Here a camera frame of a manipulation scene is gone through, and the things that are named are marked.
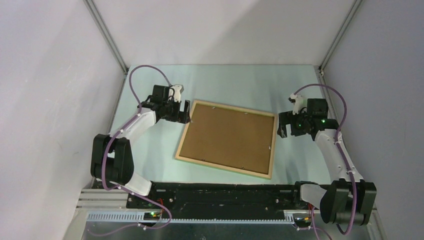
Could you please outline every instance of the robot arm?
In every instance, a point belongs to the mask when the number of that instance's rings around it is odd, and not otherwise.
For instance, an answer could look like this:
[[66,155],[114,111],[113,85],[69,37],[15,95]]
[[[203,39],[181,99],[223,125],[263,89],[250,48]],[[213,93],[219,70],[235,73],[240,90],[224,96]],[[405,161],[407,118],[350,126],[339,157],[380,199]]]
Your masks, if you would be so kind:
[[152,183],[134,171],[135,163],[131,143],[135,143],[148,128],[155,125],[160,119],[183,124],[189,123],[190,101],[186,100],[184,110],[180,111],[183,91],[182,85],[155,85],[152,95],[149,95],[146,101],[141,103],[141,111],[137,111],[132,117],[135,119],[130,125],[126,126],[126,121],[125,124],[107,135],[98,134],[93,141],[91,175],[97,179],[102,178],[102,163],[106,146],[111,140],[111,136],[121,131],[119,138],[115,138],[113,141],[107,155],[105,180],[114,185],[125,186],[142,196],[147,196]]
[[[331,185],[323,189],[309,182],[299,182],[299,200],[311,203],[320,209],[325,223],[345,224],[351,217],[353,199],[350,196],[352,185],[356,185],[357,203],[354,224],[367,224],[373,209],[377,189],[372,182],[365,182],[357,171],[339,132],[335,139],[339,124],[335,119],[328,119],[328,104],[325,99],[310,98],[307,101],[301,95],[292,94],[289,101],[294,104],[293,111],[281,112],[279,116],[278,134],[287,137],[286,125],[290,125],[292,136],[309,134],[321,151],[328,168]],[[336,143],[346,156],[351,170],[345,164]],[[349,178],[353,174],[354,182]]]

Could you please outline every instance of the red wire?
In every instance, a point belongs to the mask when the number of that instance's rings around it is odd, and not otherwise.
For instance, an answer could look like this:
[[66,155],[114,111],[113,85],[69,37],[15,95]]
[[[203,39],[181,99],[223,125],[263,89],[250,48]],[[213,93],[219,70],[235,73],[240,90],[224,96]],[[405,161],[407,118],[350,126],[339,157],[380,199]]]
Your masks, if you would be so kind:
[[162,198],[159,198],[158,201],[160,201],[160,204],[164,204],[164,201],[162,200]]
[[308,212],[309,212],[309,217],[311,217],[312,216],[312,213],[311,213],[312,205],[310,203],[307,204],[307,209],[308,209]]

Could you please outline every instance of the gray wall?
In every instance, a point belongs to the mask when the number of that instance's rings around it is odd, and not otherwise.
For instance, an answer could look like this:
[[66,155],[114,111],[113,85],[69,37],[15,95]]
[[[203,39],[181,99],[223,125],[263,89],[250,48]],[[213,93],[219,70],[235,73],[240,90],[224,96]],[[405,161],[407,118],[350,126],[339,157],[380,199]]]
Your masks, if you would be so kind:
[[0,239],[62,239],[122,81],[82,0],[1,1]]
[[[377,187],[388,239],[423,239],[424,1],[364,1],[329,65],[349,154]],[[336,109],[343,106],[333,97]]]
[[95,3],[127,65],[318,65],[353,1]]

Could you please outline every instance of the purple cable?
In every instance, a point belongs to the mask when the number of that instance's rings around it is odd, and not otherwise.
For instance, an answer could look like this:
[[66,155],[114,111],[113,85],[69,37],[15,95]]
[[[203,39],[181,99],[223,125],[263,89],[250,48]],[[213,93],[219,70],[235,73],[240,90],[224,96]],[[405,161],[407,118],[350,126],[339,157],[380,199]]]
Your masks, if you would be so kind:
[[315,207],[313,207],[312,210],[311,210],[312,211],[312,228],[313,228],[313,231],[315,232],[316,239],[320,240],[320,237],[318,236],[318,233],[317,233],[317,227],[315,226],[314,210],[315,210]]
[[[314,224],[313,229],[315,230],[315,236],[318,240],[320,240],[320,238],[318,237],[317,230],[323,232],[328,237],[328,239],[333,240],[332,237],[330,236],[330,234],[326,230],[319,228],[319,227],[315,227],[314,219],[312,219],[312,224]],[[299,231],[301,231],[301,230],[311,230],[309,227],[298,227],[296,225],[296,223],[294,223],[292,226],[296,229],[299,228]]]
[[169,215],[169,219],[168,219],[168,221],[164,224],[164,225],[161,225],[161,226],[157,226],[157,227],[155,227],[155,226],[146,226],[146,225],[142,225],[141,223],[131,223],[131,224],[128,224],[128,225],[125,225],[125,226],[122,226],[122,227],[120,227],[120,228],[118,228],[118,229],[115,229],[115,230],[113,230],[113,231],[111,231],[111,232],[107,232],[107,233],[102,233],[102,234],[97,234],[97,233],[93,233],[93,232],[91,232],[89,229],[87,229],[87,231],[91,234],[91,235],[93,235],[93,236],[95,236],[95,237],[104,237],[104,236],[108,236],[108,235],[111,235],[111,234],[114,234],[114,233],[116,233],[116,232],[118,232],[118,231],[120,231],[120,230],[122,230],[122,229],[126,229],[126,228],[129,228],[129,227],[133,227],[133,226],[143,226],[143,228],[145,228],[145,229],[161,229],[161,228],[164,228],[164,227],[166,227],[168,224],[170,224],[170,222],[172,221],[172,214],[171,214],[171,212],[170,212],[170,210],[167,208],[167,207],[165,207],[164,205],[162,205],[162,204],[160,204],[160,203],[158,203],[158,202],[155,202],[155,201],[153,201],[153,200],[151,200],[151,199],[149,199],[149,198],[147,198],[147,197],[145,197],[145,196],[142,196],[142,195],[140,195],[140,194],[138,194],[138,193],[136,193],[136,192],[133,192],[133,191],[131,191],[131,190],[129,190],[128,188],[126,188],[126,187],[124,187],[124,186],[120,186],[119,184],[116,184],[116,185],[114,185],[113,187],[108,187],[107,185],[106,185],[106,161],[108,160],[108,153],[109,153],[109,150],[111,149],[111,145],[112,145],[112,143],[114,142],[114,140],[119,136],[119,134],[121,134],[121,130],[125,130],[131,123],[133,123],[136,119],[137,119],[137,117],[138,117],[138,114],[139,113],[141,113],[141,111],[142,111],[142,104],[141,104],[141,102],[140,102],[140,100],[139,100],[139,98],[137,97],[137,94],[136,94],[136,92],[134,91],[134,88],[133,88],[133,83],[132,83],[132,76],[133,76],[133,73],[134,73],[134,71],[135,70],[137,70],[137,69],[139,69],[139,68],[144,68],[144,67],[146,67],[146,68],[152,68],[152,69],[155,69],[155,70],[157,70],[157,71],[159,71],[161,74],[162,74],[162,76],[165,78],[165,80],[166,80],[166,82],[168,83],[168,85],[169,86],[172,86],[171,85],[171,83],[170,83],[170,81],[168,80],[168,78],[167,78],[167,76],[159,69],[159,68],[157,68],[157,67],[154,67],[154,66],[151,66],[151,65],[139,65],[139,66],[136,66],[132,71],[131,71],[131,73],[129,74],[129,78],[128,78],[128,82],[129,82],[129,88],[131,89],[131,92],[132,92],[132,94],[134,95],[134,97],[135,97],[135,99],[137,100],[137,103],[138,103],[138,106],[139,106],[139,108],[138,108],[138,111],[137,111],[137,114],[136,115],[134,115],[130,120],[128,120],[123,126],[122,126],[122,128],[120,129],[120,130],[118,130],[113,136],[112,136],[112,138],[109,140],[109,142],[107,143],[107,145],[106,145],[106,149],[105,149],[105,151],[104,151],[104,154],[103,154],[103,160],[102,160],[102,164],[101,164],[101,184],[103,185],[103,188],[105,189],[105,190],[107,190],[107,191],[110,191],[110,190],[112,190],[112,189],[115,189],[115,188],[121,188],[122,190],[124,190],[125,192],[127,192],[127,193],[129,193],[129,194],[132,194],[132,195],[135,195],[135,196],[137,196],[137,197],[139,197],[139,198],[141,198],[141,199],[143,199],[143,200],[145,200],[145,201],[147,201],[147,202],[149,202],[149,203],[152,203],[152,204],[154,204],[154,205],[156,205],[156,206],[158,206],[158,207],[160,207],[160,208],[162,208],[162,209],[164,209],[167,213],[168,213],[168,215]]
[[[334,135],[334,140],[336,141],[338,139],[338,137],[339,137],[340,129],[342,128],[342,125],[345,123],[346,115],[348,114],[348,106],[346,105],[346,101],[343,98],[343,96],[340,94],[340,92],[338,92],[336,89],[334,89],[334,88],[332,88],[330,86],[327,86],[325,84],[319,84],[319,83],[313,83],[313,84],[305,85],[305,86],[299,88],[299,90],[297,90],[294,94],[296,95],[301,90],[303,90],[305,88],[308,88],[308,87],[313,87],[313,86],[318,86],[318,87],[323,87],[323,88],[326,88],[326,89],[330,89],[335,94],[337,94],[339,96],[339,98],[341,99],[341,101],[343,102],[343,107],[344,107],[343,118],[341,119],[340,125],[338,126],[337,130],[335,131],[335,135]],[[336,145],[338,151],[340,152],[341,158],[343,159],[344,164],[346,165],[347,171],[349,172],[349,178],[350,178],[350,181],[352,182],[352,188],[353,188],[352,189],[352,195],[353,195],[352,196],[352,198],[353,198],[353,201],[352,201],[352,211],[350,213],[350,220],[349,220],[349,224],[347,225],[346,231],[343,231],[342,228],[340,227],[340,225],[337,224],[337,229],[339,230],[339,232],[341,234],[343,234],[343,235],[348,235],[351,232],[352,227],[354,225],[355,212],[357,210],[357,200],[358,200],[358,198],[357,198],[357,185],[355,184],[355,178],[354,178],[353,173],[351,172],[352,171],[352,168],[349,165],[349,162],[348,162],[348,159],[346,158],[345,153],[343,152],[342,146],[338,142],[336,142],[335,145]]]

